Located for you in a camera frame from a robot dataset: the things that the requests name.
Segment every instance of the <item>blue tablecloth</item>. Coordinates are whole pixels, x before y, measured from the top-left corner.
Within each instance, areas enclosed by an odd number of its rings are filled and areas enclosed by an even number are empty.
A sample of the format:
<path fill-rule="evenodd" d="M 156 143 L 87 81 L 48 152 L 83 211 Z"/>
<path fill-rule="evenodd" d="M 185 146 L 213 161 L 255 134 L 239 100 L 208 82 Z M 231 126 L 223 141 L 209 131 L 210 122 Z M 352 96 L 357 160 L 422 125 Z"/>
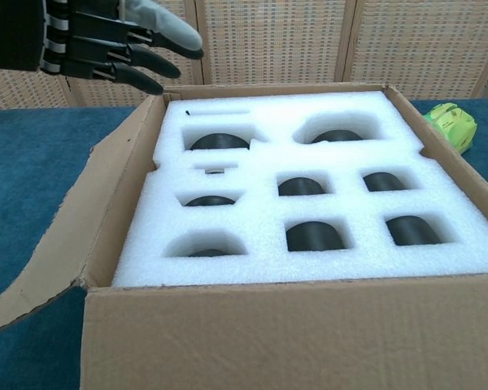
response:
<path fill-rule="evenodd" d="M 488 180 L 488 99 L 453 102 L 479 125 L 464 157 Z M 413 102 L 421 113 L 437 103 Z M 0 111 L 0 293 L 29 260 L 90 148 L 132 110 Z M 79 388 L 84 298 L 75 288 L 0 332 L 0 389 Z"/>

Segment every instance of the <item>green tape measure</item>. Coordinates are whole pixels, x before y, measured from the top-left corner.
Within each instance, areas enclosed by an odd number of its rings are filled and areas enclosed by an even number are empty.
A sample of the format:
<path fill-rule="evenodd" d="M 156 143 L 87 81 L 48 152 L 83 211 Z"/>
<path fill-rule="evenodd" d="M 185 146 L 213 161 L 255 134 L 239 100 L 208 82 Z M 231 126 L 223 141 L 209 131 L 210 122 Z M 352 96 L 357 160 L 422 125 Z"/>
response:
<path fill-rule="evenodd" d="M 477 123 L 456 104 L 438 104 L 423 116 L 460 154 L 472 147 Z"/>

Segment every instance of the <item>rubber wheel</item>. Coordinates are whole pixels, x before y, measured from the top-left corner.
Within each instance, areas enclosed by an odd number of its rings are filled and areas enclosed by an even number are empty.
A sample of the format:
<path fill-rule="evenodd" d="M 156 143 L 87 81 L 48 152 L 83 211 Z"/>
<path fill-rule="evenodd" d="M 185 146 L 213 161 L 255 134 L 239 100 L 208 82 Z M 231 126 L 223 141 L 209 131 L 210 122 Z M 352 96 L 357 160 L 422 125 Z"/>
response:
<path fill-rule="evenodd" d="M 227 197 L 220 197 L 218 195 L 207 195 L 205 197 L 198 197 L 193 201 L 186 203 L 186 206 L 222 206 L 222 205 L 232 205 L 235 201 L 228 199 Z"/>
<path fill-rule="evenodd" d="M 398 246 L 441 244 L 441 239 L 420 217 L 404 215 L 387 221 L 387 227 Z"/>
<path fill-rule="evenodd" d="M 388 172 L 376 172 L 364 177 L 365 184 L 370 192 L 400 191 L 406 189 L 403 183 Z"/>
<path fill-rule="evenodd" d="M 249 149 L 250 145 L 238 136 L 216 132 L 195 141 L 190 150 L 200 149 Z"/>
<path fill-rule="evenodd" d="M 290 252 L 345 249 L 338 231 L 328 223 L 310 221 L 298 224 L 286 233 Z"/>
<path fill-rule="evenodd" d="M 227 256 L 228 253 L 218 249 L 205 249 L 192 253 L 190 258 L 215 258 L 217 256 Z"/>
<path fill-rule="evenodd" d="M 297 195 L 319 195 L 325 193 L 320 183 L 307 177 L 294 177 L 286 180 L 278 186 L 278 194 L 281 197 Z"/>
<path fill-rule="evenodd" d="M 363 138 L 352 132 L 351 130 L 329 130 L 321 133 L 317 138 L 312 140 L 312 144 L 322 141 L 338 142 L 338 141 L 362 141 Z"/>

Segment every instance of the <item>box flap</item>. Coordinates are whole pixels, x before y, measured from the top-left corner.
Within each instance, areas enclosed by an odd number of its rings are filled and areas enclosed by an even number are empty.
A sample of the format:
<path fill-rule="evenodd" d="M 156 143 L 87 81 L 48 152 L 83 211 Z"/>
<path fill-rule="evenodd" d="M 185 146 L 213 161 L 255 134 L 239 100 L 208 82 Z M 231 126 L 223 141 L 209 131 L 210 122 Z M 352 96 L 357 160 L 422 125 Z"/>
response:
<path fill-rule="evenodd" d="M 232 85 L 178 85 L 166 89 L 170 100 L 209 98 L 239 98 L 263 95 L 290 95 L 298 93 L 329 93 L 354 91 L 383 91 L 384 84 L 355 82 L 323 84 L 232 84 Z"/>
<path fill-rule="evenodd" d="M 81 357 L 84 390 L 488 390 L 488 276 L 93 289 Z"/>
<path fill-rule="evenodd" d="M 421 153 L 435 159 L 488 220 L 488 182 L 396 88 L 388 86 L 386 95 L 425 145 Z"/>
<path fill-rule="evenodd" d="M 27 266 L 0 295 L 0 328 L 75 284 L 86 287 L 81 273 L 152 100 L 93 148 Z"/>
<path fill-rule="evenodd" d="M 146 112 L 144 122 L 138 124 L 137 139 L 83 271 L 89 286 L 107 287 L 111 284 L 146 175 L 156 169 L 152 157 L 165 114 L 164 99 L 156 97 Z"/>

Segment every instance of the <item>white foam insert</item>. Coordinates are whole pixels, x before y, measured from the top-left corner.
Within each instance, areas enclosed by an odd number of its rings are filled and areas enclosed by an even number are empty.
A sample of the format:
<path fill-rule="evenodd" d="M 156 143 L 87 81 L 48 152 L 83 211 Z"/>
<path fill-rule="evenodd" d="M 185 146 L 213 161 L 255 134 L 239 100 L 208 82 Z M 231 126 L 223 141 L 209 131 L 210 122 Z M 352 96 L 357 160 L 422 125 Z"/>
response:
<path fill-rule="evenodd" d="M 366 141 L 308 145 L 346 128 Z M 212 132 L 247 149 L 187 150 Z M 488 222 L 434 161 L 381 92 L 172 102 L 113 286 L 275 283 L 488 272 Z M 205 170 L 224 173 L 207 175 Z M 409 190 L 370 193 L 363 176 L 396 174 Z M 284 180 L 306 176 L 324 195 L 279 197 Z M 196 197 L 234 205 L 184 207 Z M 417 215 L 444 241 L 397 246 L 386 220 Z M 285 231 L 331 223 L 347 249 L 289 252 Z M 239 255 L 189 258 L 203 249 Z"/>

